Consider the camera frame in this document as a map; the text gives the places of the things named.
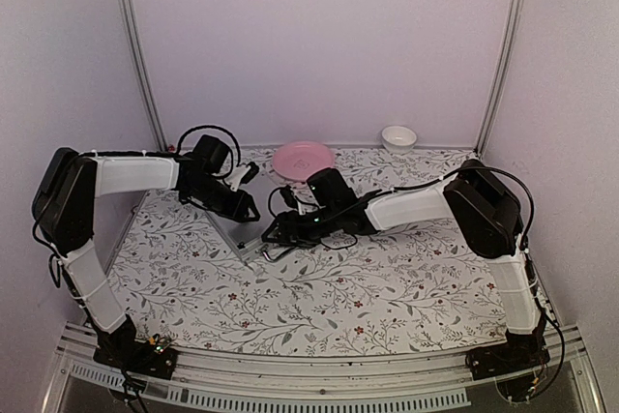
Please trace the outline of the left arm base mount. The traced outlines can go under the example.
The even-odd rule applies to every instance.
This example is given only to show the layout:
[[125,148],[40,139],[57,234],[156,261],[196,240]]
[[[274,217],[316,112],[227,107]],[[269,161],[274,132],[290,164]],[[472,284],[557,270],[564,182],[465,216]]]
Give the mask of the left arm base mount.
[[169,336],[155,334],[147,340],[138,340],[133,333],[115,332],[98,337],[93,360],[129,373],[170,380],[178,354]]

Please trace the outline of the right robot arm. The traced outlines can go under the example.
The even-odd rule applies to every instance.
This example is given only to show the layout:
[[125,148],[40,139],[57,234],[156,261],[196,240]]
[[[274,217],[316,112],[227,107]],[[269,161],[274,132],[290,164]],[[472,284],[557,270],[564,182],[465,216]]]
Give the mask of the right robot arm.
[[459,168],[417,186],[358,196],[335,168],[307,180],[317,209],[278,213],[262,233],[267,244],[312,248],[338,231],[369,236],[397,226],[452,219],[468,247],[487,260],[506,313],[507,339],[500,362],[520,370],[534,359],[545,329],[536,296],[537,279],[528,252],[530,220],[516,195],[502,183],[506,171],[468,160]]

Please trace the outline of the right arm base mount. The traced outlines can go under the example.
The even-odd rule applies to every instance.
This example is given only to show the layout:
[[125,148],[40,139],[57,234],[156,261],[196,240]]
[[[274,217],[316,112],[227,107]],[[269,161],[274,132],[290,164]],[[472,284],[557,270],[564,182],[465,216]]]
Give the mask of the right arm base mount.
[[506,341],[468,350],[465,365],[474,380],[487,379],[541,367],[550,361],[542,332],[506,333]]

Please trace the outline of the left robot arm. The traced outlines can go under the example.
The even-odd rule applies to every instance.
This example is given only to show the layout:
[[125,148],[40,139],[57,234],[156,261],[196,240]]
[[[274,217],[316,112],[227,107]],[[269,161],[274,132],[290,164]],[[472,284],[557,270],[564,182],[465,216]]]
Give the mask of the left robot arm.
[[107,354],[124,369],[143,361],[131,318],[115,298],[94,244],[95,203],[106,195],[173,191],[183,204],[236,223],[258,221],[252,195],[242,190],[258,171],[243,163],[236,139],[224,143],[202,125],[189,151],[56,150],[33,199],[32,236],[50,251],[56,286],[66,284],[84,309]]

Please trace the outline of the aluminium poker case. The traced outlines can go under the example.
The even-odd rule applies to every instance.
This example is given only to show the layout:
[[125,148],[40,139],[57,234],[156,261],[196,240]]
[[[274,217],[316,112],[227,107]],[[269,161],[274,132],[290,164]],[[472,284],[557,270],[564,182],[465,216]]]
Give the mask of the aluminium poker case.
[[260,214],[258,221],[238,223],[224,219],[214,213],[206,213],[209,222],[220,234],[231,251],[243,262],[248,263],[255,259],[264,259],[275,262],[285,256],[289,246],[278,246],[276,244],[265,243],[261,239],[262,233],[272,224],[275,214],[287,211],[288,207],[277,193],[274,194],[271,202],[268,202],[269,195],[279,184],[264,170],[260,172],[247,184],[241,188],[250,193],[253,197],[257,211]]

